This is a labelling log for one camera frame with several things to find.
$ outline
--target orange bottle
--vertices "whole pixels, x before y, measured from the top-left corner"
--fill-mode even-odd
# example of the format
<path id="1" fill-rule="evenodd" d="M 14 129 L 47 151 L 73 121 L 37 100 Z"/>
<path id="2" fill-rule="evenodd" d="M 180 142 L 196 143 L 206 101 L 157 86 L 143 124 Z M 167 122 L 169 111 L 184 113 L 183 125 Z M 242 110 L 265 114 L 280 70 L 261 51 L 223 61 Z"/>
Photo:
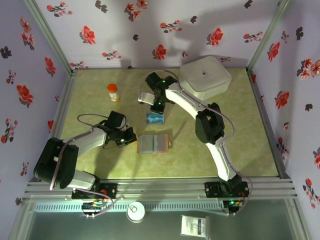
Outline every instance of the orange bottle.
<path id="1" fill-rule="evenodd" d="M 114 83 L 111 83 L 108 85 L 107 89 L 108 89 L 111 100 L 113 102 L 118 102 L 120 100 L 120 96 L 118 93 L 117 85 L 115 85 Z"/>

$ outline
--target white box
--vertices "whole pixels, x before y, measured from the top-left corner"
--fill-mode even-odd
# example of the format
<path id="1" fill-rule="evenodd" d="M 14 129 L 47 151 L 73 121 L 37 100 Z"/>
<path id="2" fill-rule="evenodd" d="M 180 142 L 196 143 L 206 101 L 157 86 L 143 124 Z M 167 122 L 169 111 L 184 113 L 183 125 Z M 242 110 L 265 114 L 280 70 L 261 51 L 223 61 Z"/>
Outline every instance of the white box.
<path id="1" fill-rule="evenodd" d="M 209 99 L 228 90 L 231 75 L 213 56 L 180 67 L 181 86 L 200 100 Z"/>

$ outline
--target wall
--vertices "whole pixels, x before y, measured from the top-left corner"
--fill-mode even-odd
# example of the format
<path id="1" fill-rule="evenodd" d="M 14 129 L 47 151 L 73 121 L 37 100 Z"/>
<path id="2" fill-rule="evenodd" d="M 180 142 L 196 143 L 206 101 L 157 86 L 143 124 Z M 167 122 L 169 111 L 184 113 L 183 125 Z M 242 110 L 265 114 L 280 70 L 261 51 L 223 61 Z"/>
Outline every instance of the wall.
<path id="1" fill-rule="evenodd" d="M 254 68 L 313 239 L 320 216 L 320 5 L 294 0 Z"/>
<path id="2" fill-rule="evenodd" d="M 0 30 L 0 239 L 6 240 L 67 74 L 22 0 L 2 1 Z"/>
<path id="3" fill-rule="evenodd" d="M 246 67 L 279 0 L 36 0 L 73 68 Z"/>

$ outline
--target table surface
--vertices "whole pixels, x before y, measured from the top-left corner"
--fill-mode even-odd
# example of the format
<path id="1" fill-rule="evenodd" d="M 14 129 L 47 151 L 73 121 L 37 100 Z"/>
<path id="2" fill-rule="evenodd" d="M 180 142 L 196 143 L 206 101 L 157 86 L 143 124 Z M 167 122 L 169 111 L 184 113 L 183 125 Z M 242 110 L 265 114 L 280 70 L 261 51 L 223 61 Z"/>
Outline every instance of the table surface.
<path id="1" fill-rule="evenodd" d="M 228 90 L 214 96 L 208 103 L 217 103 L 221 112 L 235 126 L 235 135 L 226 142 L 234 166 L 248 176 L 277 176 L 277 169 L 270 150 L 263 123 L 244 68 L 229 68 L 232 81 Z M 168 153 L 137 154 L 137 142 L 117 148 L 110 142 L 93 148 L 77 159 L 76 169 L 93 173 L 100 178 L 175 178 L 216 177 L 215 162 L 209 149 L 195 134 L 195 121 L 177 104 L 167 104 L 163 125 L 146 124 L 145 106 L 138 103 L 138 84 L 150 69 L 90 69 L 80 70 L 75 80 L 65 118 L 62 138 L 86 132 L 89 127 L 78 122 L 77 116 L 95 113 L 108 116 L 111 111 L 126 116 L 137 136 L 168 134 L 171 146 Z M 112 102 L 107 85 L 115 83 L 120 101 Z M 142 92 L 150 92 L 146 84 Z M 99 123 L 102 118 L 84 116 L 83 121 Z M 231 126 L 225 122 L 225 134 Z"/>

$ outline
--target wallpaper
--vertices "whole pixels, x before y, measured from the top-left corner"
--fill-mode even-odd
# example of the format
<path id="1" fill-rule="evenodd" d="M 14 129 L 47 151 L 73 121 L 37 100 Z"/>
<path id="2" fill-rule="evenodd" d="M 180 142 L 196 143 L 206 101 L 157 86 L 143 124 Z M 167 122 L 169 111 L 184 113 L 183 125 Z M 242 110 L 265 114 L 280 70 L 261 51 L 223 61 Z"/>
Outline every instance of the wallpaper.
<path id="1" fill-rule="evenodd" d="M 71 68 L 246 67 L 279 0 L 36 0 Z"/>
<path id="2" fill-rule="evenodd" d="M 254 69 L 313 239 L 320 220 L 320 5 L 294 0 Z"/>
<path id="3" fill-rule="evenodd" d="M 0 8 L 0 239 L 53 127 L 67 74 L 21 0 Z"/>

